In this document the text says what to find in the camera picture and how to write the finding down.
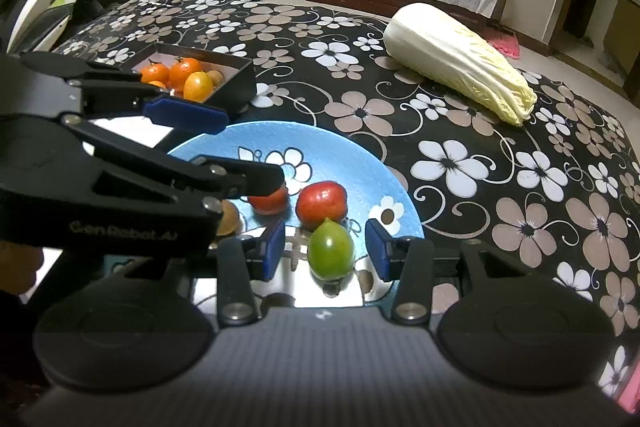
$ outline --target blue plate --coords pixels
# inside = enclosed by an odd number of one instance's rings
[[[274,279],[270,283],[252,283],[260,302],[267,296],[272,296],[270,301],[285,301],[297,307],[361,306],[377,301],[389,292],[391,285],[378,279],[367,256],[366,220],[379,219],[396,237],[424,237],[415,207],[391,171],[367,150],[331,131],[283,121],[246,122],[231,125],[217,136],[197,136],[170,154],[183,160],[212,155],[282,166],[290,195],[290,208],[285,214],[287,246]],[[306,263],[309,234],[300,228],[294,211],[303,187],[326,180],[338,182],[347,191],[349,213],[345,225],[353,237],[358,259],[353,276],[347,277],[339,288],[319,285],[311,277]],[[274,219],[255,214],[246,201],[234,203],[242,216],[238,233],[259,235]],[[195,300],[204,300],[214,293],[215,281],[200,280]],[[211,312],[214,299],[206,302],[206,311]]]

